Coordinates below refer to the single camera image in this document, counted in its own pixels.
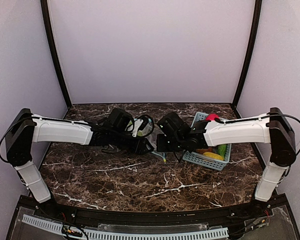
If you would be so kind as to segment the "green bumpy cucumber toy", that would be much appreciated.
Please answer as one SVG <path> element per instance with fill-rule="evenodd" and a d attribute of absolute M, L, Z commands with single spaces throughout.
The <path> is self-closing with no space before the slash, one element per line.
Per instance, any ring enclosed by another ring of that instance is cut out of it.
<path fill-rule="evenodd" d="M 227 144 L 218 145 L 217 150 L 218 150 L 218 154 L 224 158 L 227 152 Z"/>

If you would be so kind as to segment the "clear zip bag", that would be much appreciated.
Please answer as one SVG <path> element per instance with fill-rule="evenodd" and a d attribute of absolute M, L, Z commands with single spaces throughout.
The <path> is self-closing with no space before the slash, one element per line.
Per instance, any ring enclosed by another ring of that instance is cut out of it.
<path fill-rule="evenodd" d="M 139 118 L 134 120 L 134 128 L 132 131 L 133 137 L 144 137 L 151 134 L 154 129 L 154 124 L 149 118 Z"/>
<path fill-rule="evenodd" d="M 166 159 L 166 153 L 165 152 L 158 152 L 157 151 L 157 137 L 156 136 L 150 136 L 148 138 L 149 142 L 151 143 L 151 145 L 153 146 L 153 151 L 151 152 L 153 155 L 155 155 L 156 157 L 160 158 L 163 160 L 163 162 L 166 164 L 167 163 L 167 159 Z"/>

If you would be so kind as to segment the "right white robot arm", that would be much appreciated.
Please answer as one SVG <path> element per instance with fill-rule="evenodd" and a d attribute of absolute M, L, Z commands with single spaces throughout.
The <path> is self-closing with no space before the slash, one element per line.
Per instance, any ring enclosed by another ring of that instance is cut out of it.
<path fill-rule="evenodd" d="M 270 144 L 271 155 L 254 192 L 257 201 L 267 202 L 300 153 L 288 118 L 290 116 L 279 108 L 272 107 L 268 113 L 250 118 L 215 118 L 189 126 L 176 112 L 170 112 L 157 123 L 162 133 L 157 136 L 156 149 L 158 152 L 191 153 L 223 144 Z"/>

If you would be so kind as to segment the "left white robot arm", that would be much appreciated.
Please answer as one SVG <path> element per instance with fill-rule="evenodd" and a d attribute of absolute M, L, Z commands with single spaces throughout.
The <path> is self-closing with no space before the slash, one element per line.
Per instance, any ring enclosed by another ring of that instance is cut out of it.
<path fill-rule="evenodd" d="M 148 140 L 154 128 L 154 120 L 149 115 L 133 118 L 121 108 L 114 108 L 107 117 L 97 122 L 44 117 L 23 108 L 0 140 L 0 159 L 16 170 L 34 199 L 44 204 L 54 197 L 33 162 L 33 144 L 111 145 L 145 155 L 154 151 Z"/>

